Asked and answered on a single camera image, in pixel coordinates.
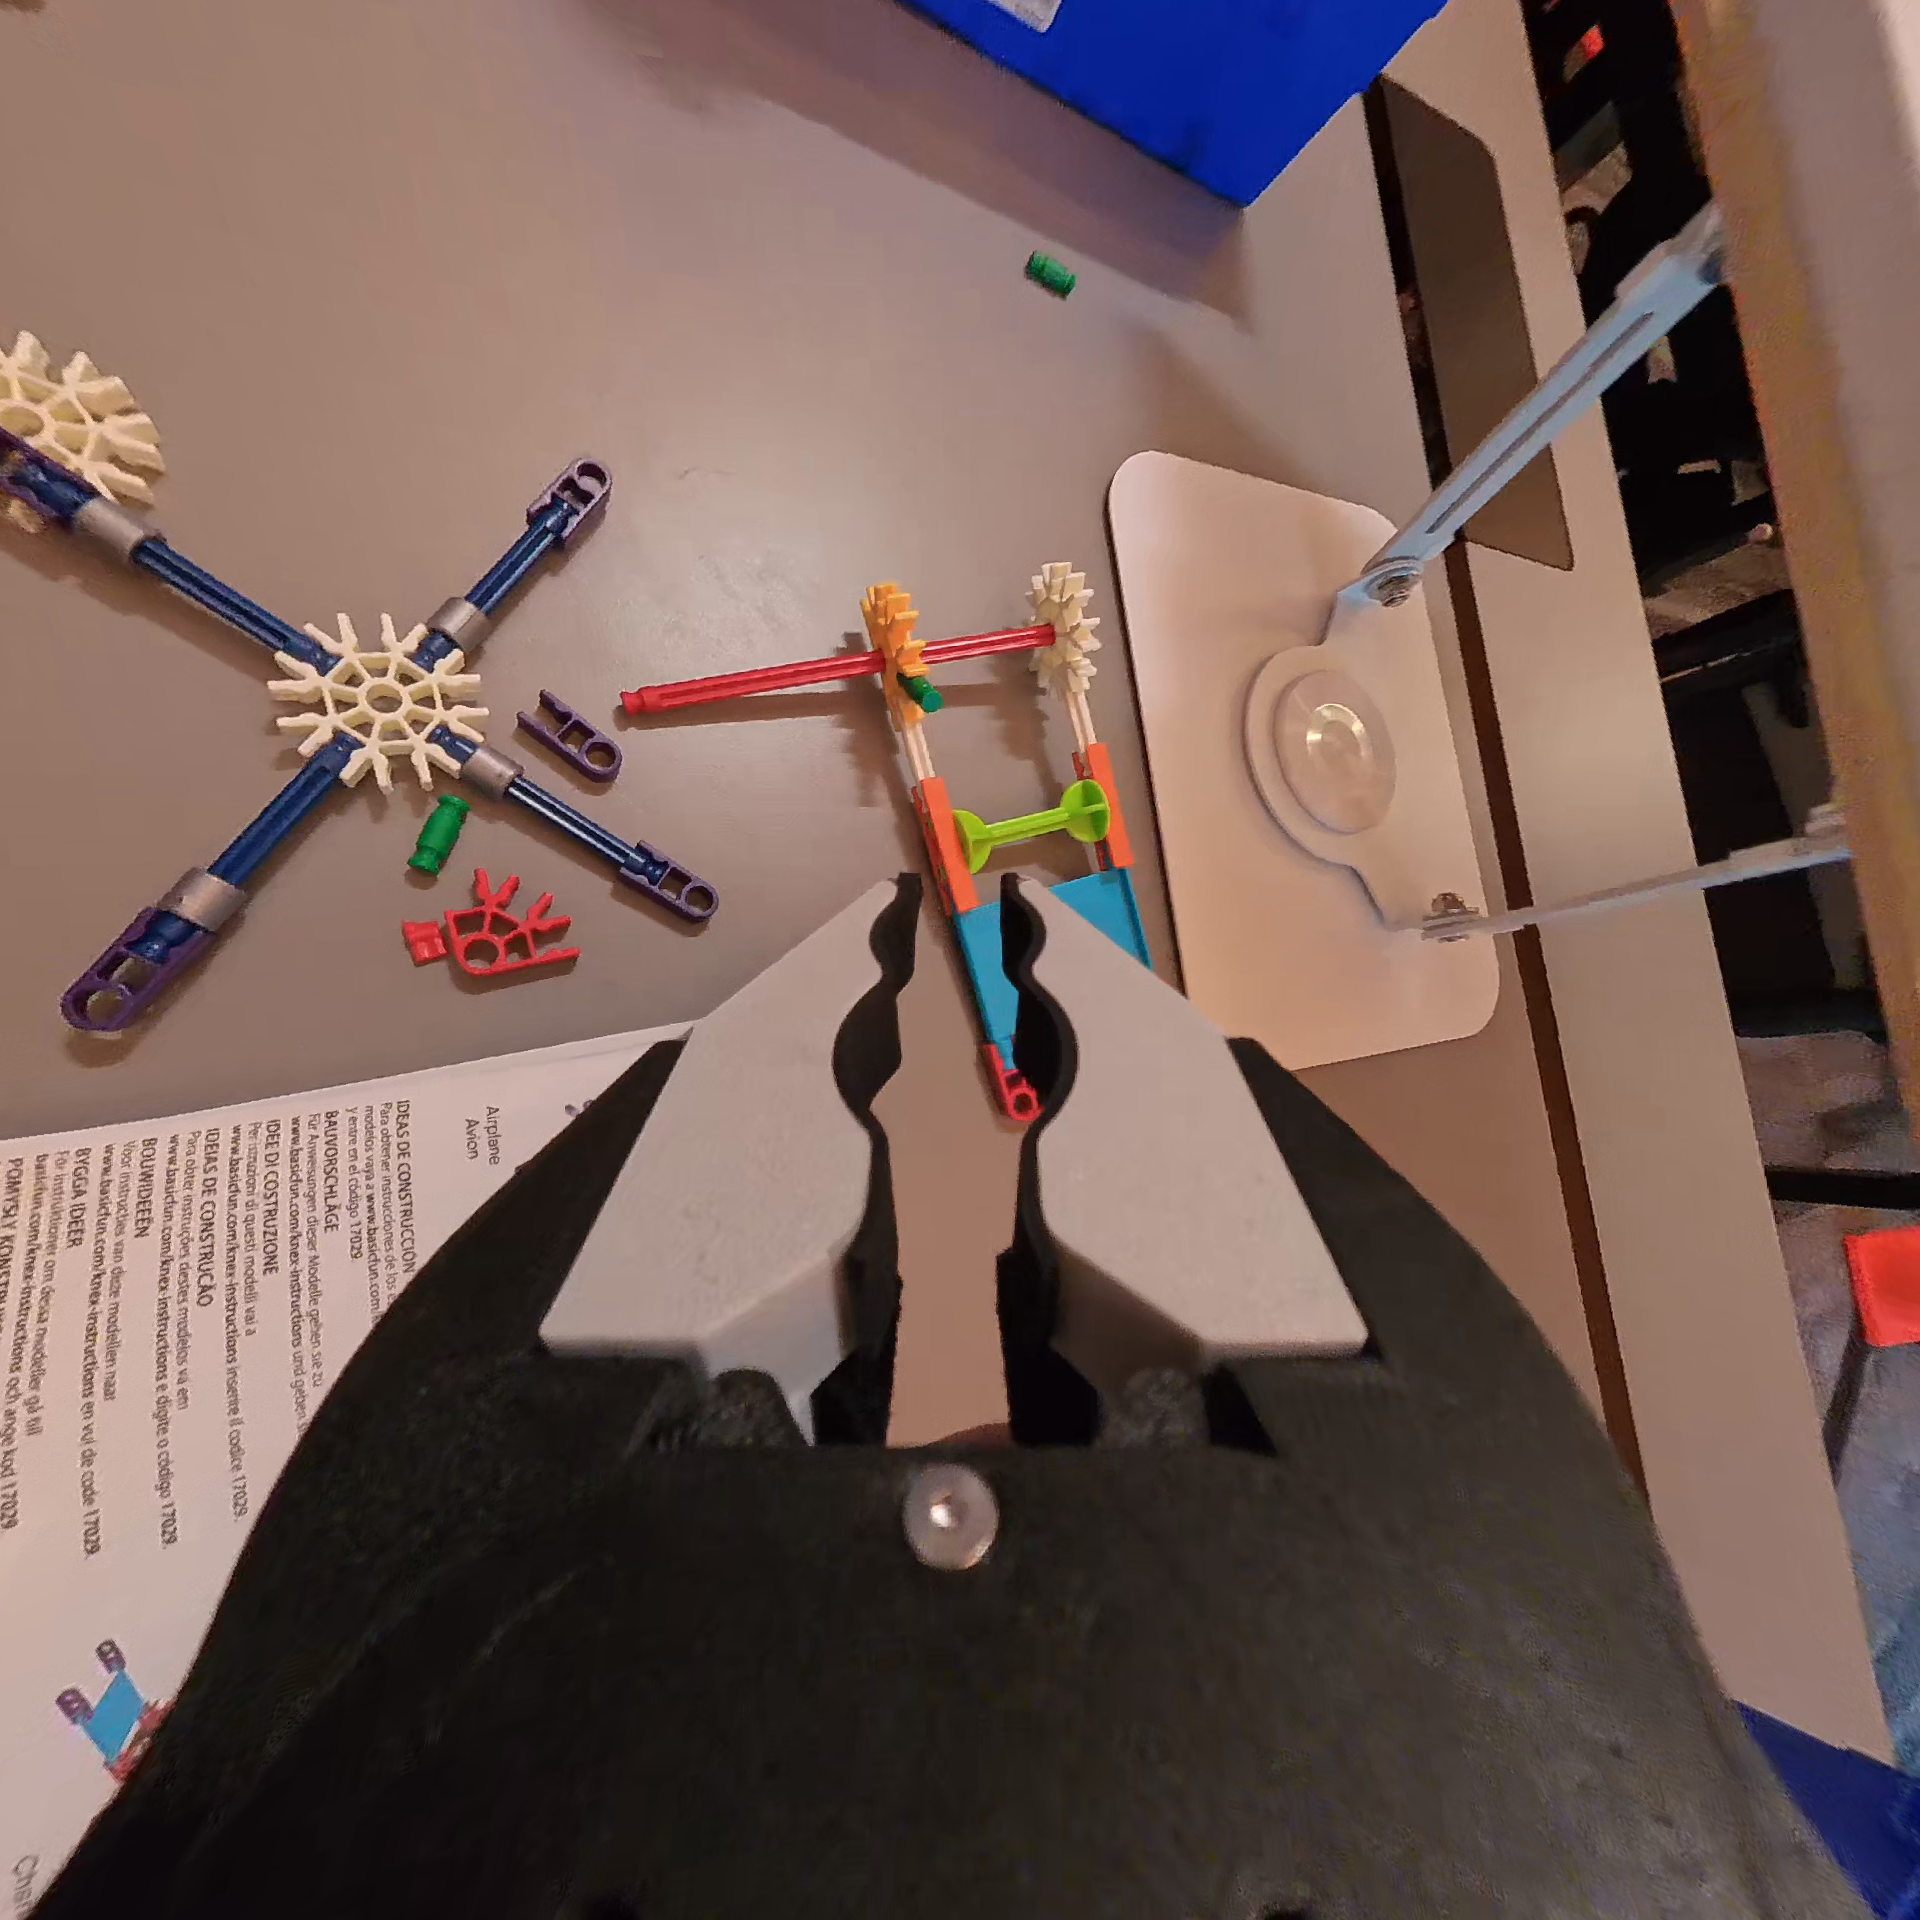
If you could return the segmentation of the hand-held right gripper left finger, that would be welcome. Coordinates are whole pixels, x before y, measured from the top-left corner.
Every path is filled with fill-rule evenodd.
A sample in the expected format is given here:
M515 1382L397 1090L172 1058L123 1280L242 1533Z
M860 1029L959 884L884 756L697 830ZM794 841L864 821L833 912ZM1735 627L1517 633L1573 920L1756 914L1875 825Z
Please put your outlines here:
M873 884L689 1030L549 1350L757 1372L810 1441L884 1443L900 1277L873 1102L904 1056L922 893L914 873Z

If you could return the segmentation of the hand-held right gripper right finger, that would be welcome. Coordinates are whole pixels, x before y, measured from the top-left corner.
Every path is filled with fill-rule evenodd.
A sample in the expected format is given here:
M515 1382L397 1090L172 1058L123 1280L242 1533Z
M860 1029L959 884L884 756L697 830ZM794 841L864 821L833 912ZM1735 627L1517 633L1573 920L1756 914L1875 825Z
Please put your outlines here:
M1007 878L1015 1060L1040 1116L997 1317L1012 1441L1095 1437L1139 1377L1353 1360L1369 1331L1229 1038L1049 888Z

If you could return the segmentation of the colourful toy cart frame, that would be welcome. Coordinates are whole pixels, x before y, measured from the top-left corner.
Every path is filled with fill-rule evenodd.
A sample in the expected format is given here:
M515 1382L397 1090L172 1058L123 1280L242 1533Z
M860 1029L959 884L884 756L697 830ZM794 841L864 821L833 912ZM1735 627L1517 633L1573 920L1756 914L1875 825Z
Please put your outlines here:
M1132 878L1135 848L1120 810L1114 756L1098 738L1089 690L1098 674L1098 617L1089 612L1089 576L1057 560L1043 565L1027 590L1032 622L1020 628L987 632L949 640L927 640L911 593L898 582L875 582L860 602L869 648L861 653L779 664L735 674L668 682L619 693L629 717L651 717L690 707L725 705L761 693L787 693L836 682L875 678L904 754L905 788L914 805L922 841L953 946L968 971L977 1009L980 1058L1000 1112L1015 1122L1040 1113L1040 1096L1018 1067L1018 987L1002 965L1002 909L980 884L989 860L1057 832L1089 850L1091 872L1052 882L1052 893L1072 912L1147 966L1146 928ZM1072 730L1072 770L1057 805L1002 824L986 824L973 812L951 805L945 780L927 744L927 722L936 714L914 709L897 689L897 672L930 678L936 665L983 657L1032 653L1037 685L1060 698Z

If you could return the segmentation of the blue rod cross white hub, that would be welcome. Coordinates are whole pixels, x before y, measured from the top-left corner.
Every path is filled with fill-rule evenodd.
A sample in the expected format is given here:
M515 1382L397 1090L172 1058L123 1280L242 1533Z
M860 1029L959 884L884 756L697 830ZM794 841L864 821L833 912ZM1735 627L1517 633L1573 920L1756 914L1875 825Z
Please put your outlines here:
M376 780L394 786L404 763L420 786L443 776L554 827L611 866L617 882L701 926L719 907L715 889L674 857L624 841L571 803L531 780L515 756L485 738L487 712L476 701L469 657L540 565L573 544L609 505L611 473L576 461L540 494L520 539L467 593L428 622L397 632L389 614L376 637L347 617L337 632L298 628L178 553L151 524L95 488L79 468L4 430L4 500L36 522L113 550L196 608L252 637L280 665L269 694L293 712L280 730L298 732L301 768L212 857L187 872L65 989L63 1019L79 1034L107 1038L143 1019L211 948L250 900L250 884L287 844L330 805L339 788Z

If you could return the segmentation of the red toy fan connector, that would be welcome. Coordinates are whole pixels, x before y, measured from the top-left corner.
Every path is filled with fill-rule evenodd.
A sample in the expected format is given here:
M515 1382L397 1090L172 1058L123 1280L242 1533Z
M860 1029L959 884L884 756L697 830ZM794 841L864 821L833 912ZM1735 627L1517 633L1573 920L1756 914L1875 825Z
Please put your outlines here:
M580 948L567 941L570 916L554 912L554 897L520 900L522 878L472 876L472 900L441 920L404 921L400 938L417 966L447 962L469 981L506 981L549 969L570 969Z

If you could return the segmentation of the purple toy clip connector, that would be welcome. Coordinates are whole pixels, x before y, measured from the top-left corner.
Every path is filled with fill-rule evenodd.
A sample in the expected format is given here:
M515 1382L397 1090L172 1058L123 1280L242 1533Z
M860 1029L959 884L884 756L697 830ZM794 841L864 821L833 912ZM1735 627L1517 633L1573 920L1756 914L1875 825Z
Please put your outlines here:
M596 726L588 714L552 689L538 693L531 712L517 712L517 732L555 754L591 784L613 784L623 773L624 753L613 734Z

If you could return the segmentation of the toy instruction booklet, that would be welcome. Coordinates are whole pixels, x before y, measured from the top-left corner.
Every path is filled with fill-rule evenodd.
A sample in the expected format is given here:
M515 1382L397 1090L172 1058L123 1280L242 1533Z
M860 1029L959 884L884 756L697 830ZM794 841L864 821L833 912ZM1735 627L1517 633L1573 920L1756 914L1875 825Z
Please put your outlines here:
M154 1740L412 1276L657 1026L2 1150L4 1907Z

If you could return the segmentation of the tagged blue plastic bin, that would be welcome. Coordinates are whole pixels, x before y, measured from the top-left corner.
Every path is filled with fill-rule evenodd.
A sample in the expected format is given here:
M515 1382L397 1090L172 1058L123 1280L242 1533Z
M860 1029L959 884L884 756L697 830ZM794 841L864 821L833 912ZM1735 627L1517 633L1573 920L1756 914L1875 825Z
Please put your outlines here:
M1248 209L1441 2L914 2L1178 177Z

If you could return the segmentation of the stand foot bracket with dome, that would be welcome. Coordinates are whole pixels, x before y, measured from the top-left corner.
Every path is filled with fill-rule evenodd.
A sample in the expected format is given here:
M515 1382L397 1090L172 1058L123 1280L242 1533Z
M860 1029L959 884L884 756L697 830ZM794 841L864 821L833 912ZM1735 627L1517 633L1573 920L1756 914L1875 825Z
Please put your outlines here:
M1399 586L1340 593L1320 642L1260 665L1242 748L1267 816L1355 876L1383 926L1456 940L1483 873L1424 587Z

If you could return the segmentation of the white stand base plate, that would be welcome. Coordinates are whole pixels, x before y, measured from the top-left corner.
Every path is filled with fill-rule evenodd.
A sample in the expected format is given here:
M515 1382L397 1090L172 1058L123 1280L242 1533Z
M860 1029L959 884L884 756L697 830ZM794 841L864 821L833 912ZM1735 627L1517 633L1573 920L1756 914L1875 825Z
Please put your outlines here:
M1109 520L1192 1002L1293 1070L1481 1034L1499 998L1492 940L1383 926L1355 876L1267 816L1242 748L1260 665L1323 637L1391 516L1143 451L1116 472Z

